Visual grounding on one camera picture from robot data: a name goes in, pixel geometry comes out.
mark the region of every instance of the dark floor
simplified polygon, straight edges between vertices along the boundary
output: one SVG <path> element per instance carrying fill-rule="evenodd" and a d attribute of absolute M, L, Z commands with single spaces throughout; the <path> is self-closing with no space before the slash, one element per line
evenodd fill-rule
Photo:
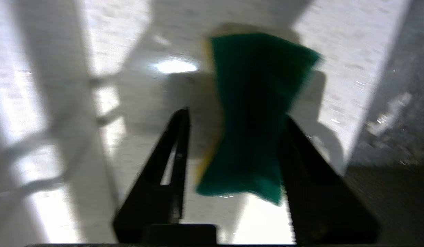
<path fill-rule="evenodd" d="M 345 179 L 380 220 L 380 243 L 424 244 L 424 0 L 412 1 L 379 85 L 367 121 L 411 100 L 380 136 L 363 130 Z"/>

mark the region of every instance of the sponge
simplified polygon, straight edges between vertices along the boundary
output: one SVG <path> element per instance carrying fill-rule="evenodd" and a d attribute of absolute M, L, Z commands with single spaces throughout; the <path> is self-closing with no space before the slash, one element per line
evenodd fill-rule
<path fill-rule="evenodd" d="M 197 192 L 251 192 L 279 204 L 279 137 L 287 111 L 319 55 L 265 33 L 220 36 L 210 42 L 224 132 Z"/>

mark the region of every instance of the green scouring pad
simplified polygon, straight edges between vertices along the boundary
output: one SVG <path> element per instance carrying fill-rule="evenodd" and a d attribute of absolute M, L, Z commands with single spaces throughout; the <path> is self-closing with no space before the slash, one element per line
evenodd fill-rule
<path fill-rule="evenodd" d="M 265 33 L 220 36 L 210 42 L 225 127 L 214 155 L 205 161 L 197 192 L 251 192 L 279 204 L 279 137 L 287 111 L 320 56 Z"/>

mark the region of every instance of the white surface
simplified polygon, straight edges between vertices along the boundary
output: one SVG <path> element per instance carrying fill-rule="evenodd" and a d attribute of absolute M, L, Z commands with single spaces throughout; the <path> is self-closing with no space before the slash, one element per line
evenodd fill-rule
<path fill-rule="evenodd" d="M 326 75 L 320 112 L 313 92 L 304 91 L 292 115 L 311 136 L 322 134 L 312 129 L 317 119 L 331 129 L 346 161 L 408 3 L 0 0 L 0 246 L 115 241 L 113 204 L 124 199 L 170 114 L 185 105 L 192 114 L 185 222 L 217 224 L 222 243 L 291 243 L 286 203 L 193 192 L 195 167 L 220 129 L 201 41 L 230 22 L 283 37 L 292 27 L 301 44 L 323 55 L 317 70 Z M 168 61 L 196 71 L 168 75 Z M 100 133 L 116 202 L 91 97 L 96 115 L 109 120 Z M 63 169 L 69 172 L 57 177 Z"/>

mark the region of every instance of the floor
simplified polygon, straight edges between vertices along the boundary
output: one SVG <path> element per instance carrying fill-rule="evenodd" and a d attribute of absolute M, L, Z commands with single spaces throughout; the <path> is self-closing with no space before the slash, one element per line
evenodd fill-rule
<path fill-rule="evenodd" d="M 220 243 L 292 243 L 286 200 L 276 207 L 248 194 L 193 192 L 196 165 L 220 131 L 203 41 L 263 31 L 322 54 L 291 115 L 348 177 L 362 130 L 382 136 L 415 99 L 414 91 L 387 94 L 379 105 L 393 102 L 392 118 L 368 118 L 379 112 L 371 105 L 384 94 L 392 50 L 402 48 L 395 45 L 409 7 L 407 0 L 0 0 L 0 246 L 114 243 L 116 207 L 171 113 L 186 105 L 184 222 L 218 225 Z"/>

